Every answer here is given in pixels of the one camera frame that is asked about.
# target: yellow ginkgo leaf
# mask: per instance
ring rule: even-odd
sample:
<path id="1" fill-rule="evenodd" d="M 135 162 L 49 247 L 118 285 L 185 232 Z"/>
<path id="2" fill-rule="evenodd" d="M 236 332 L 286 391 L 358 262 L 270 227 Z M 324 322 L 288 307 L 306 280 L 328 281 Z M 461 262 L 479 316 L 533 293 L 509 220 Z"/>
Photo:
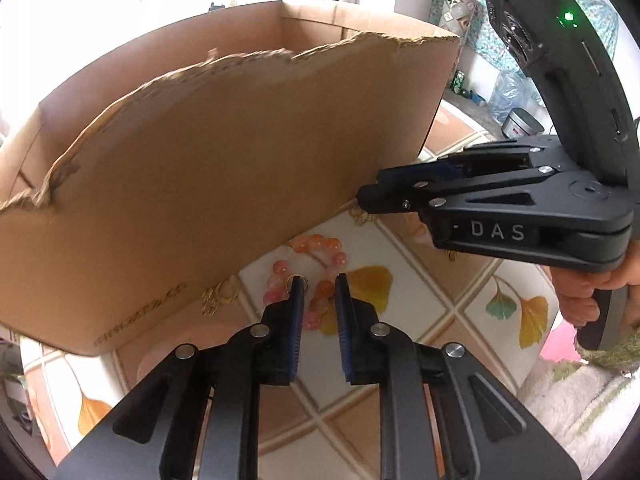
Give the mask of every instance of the yellow ginkgo leaf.
<path id="1" fill-rule="evenodd" d="M 89 433 L 104 416 L 111 411 L 111 406 L 101 400 L 89 399 L 82 394 L 82 405 L 78 416 L 78 431 L 82 436 Z"/>
<path id="2" fill-rule="evenodd" d="M 335 317 L 335 303 L 329 301 L 329 310 L 322 314 L 320 332 L 324 335 L 336 335 L 338 333 L 338 320 Z"/>
<path id="3" fill-rule="evenodd" d="M 389 290 L 394 277 L 386 267 L 372 266 L 347 272 L 349 291 L 352 298 L 371 303 L 377 313 L 386 310 L 389 301 Z M 325 335 L 338 333 L 338 322 L 335 317 L 333 300 L 329 302 L 329 310 L 322 315 L 320 332 Z"/>
<path id="4" fill-rule="evenodd" d="M 394 277 L 382 266 L 362 267 L 347 272 L 351 296 L 371 303 L 378 314 L 386 310 Z"/>
<path id="5" fill-rule="evenodd" d="M 549 304 L 544 296 L 521 300 L 520 348 L 528 348 L 539 343 L 546 332 Z"/>

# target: pink cloth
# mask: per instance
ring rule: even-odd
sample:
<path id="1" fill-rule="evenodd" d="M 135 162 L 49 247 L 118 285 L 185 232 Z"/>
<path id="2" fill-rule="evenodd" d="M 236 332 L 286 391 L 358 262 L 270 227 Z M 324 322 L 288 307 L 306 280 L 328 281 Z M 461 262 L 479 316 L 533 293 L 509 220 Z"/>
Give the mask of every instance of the pink cloth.
<path id="1" fill-rule="evenodd" d="M 580 355 L 575 351 L 575 328 L 565 320 L 553 330 L 546 339 L 542 347 L 540 357 L 553 362 L 560 362 L 563 359 L 569 361 L 579 361 Z"/>

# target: gold ring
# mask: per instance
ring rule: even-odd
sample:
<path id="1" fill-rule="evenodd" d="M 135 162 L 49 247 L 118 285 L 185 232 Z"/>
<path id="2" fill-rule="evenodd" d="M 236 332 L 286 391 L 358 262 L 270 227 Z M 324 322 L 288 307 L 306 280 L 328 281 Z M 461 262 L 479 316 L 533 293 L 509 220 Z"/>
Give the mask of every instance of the gold ring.
<path id="1" fill-rule="evenodd" d="M 303 276 L 302 274 L 292 274 L 287 278 L 287 292 L 291 292 L 291 285 L 293 284 L 293 278 L 295 277 L 305 280 L 305 292 L 308 291 L 309 280 L 306 278 L 306 276 Z"/>
<path id="2" fill-rule="evenodd" d="M 225 284 L 227 280 L 225 280 L 224 282 L 220 282 L 216 285 L 216 290 L 214 291 L 214 295 L 216 297 L 216 300 L 219 301 L 220 303 L 222 303 L 223 305 L 229 304 L 229 303 L 233 303 L 235 300 L 238 299 L 238 290 L 234 288 L 234 293 L 229 296 L 228 298 L 225 298 L 224 296 L 220 296 L 220 289 L 222 288 L 222 285 Z"/>

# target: torn cardboard edge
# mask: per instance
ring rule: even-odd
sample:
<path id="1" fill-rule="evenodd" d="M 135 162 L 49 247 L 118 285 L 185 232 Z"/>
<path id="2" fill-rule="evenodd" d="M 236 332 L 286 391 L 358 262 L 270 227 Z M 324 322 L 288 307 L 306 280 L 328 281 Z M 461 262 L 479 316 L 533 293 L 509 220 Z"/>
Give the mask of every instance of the torn cardboard edge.
<path id="1" fill-rule="evenodd" d="M 36 210 L 49 206 L 53 200 L 52 194 L 54 190 L 60 186 L 68 176 L 77 171 L 73 161 L 79 150 L 95 136 L 103 133 L 103 131 L 110 126 L 111 122 L 119 114 L 124 113 L 128 107 L 135 106 L 138 101 L 148 97 L 157 96 L 158 92 L 166 91 L 174 84 L 189 82 L 193 78 L 204 76 L 215 77 L 224 73 L 226 70 L 238 68 L 250 70 L 252 63 L 263 59 L 271 59 L 273 57 L 280 58 L 286 63 L 293 64 L 310 62 L 311 65 L 308 66 L 307 69 L 312 71 L 315 68 L 312 63 L 314 60 L 318 59 L 315 57 L 316 54 L 331 50 L 335 52 L 335 48 L 338 46 L 359 43 L 361 41 L 370 41 L 369 38 L 376 38 L 376 41 L 391 41 L 395 43 L 398 48 L 406 48 L 431 42 L 459 42 L 459 38 L 457 36 L 450 36 L 447 34 L 435 37 L 421 36 L 420 38 L 396 38 L 388 34 L 363 31 L 355 34 L 349 39 L 341 40 L 338 43 L 320 45 L 300 54 L 294 54 L 290 50 L 280 49 L 252 52 L 250 54 L 230 54 L 229 56 L 218 58 L 217 50 L 213 49 L 209 52 L 209 57 L 203 62 L 158 76 L 112 103 L 80 133 L 78 138 L 71 144 L 66 152 L 63 153 L 54 163 L 45 177 L 43 186 L 41 186 L 40 189 L 25 190 L 17 196 L 14 196 L 0 204 L 0 215 L 12 208 Z"/>
<path id="2" fill-rule="evenodd" d="M 212 48 L 216 57 L 281 47 L 300 53 L 360 30 L 399 38 L 456 37 L 408 16 L 321 0 L 274 0 L 171 23 L 89 63 L 38 104 L 0 150 L 0 203 L 26 187 L 40 187 L 59 156 L 107 106 L 153 78 L 200 63 Z M 18 171 L 28 186 L 18 182 Z"/>

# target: human hand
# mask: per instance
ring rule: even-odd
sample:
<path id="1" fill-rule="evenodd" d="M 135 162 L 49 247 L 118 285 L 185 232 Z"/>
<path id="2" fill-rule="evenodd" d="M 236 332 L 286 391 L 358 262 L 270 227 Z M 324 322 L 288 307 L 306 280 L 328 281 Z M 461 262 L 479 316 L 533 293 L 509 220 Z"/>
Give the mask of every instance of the human hand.
<path id="1" fill-rule="evenodd" d="M 551 277 L 562 317 L 575 327 L 583 327 L 600 316 L 598 304 L 592 298 L 596 288 L 615 290 L 625 285 L 631 286 L 623 324 L 632 329 L 640 325 L 640 241 L 629 244 L 622 265 L 615 270 L 588 273 L 552 268 Z"/>

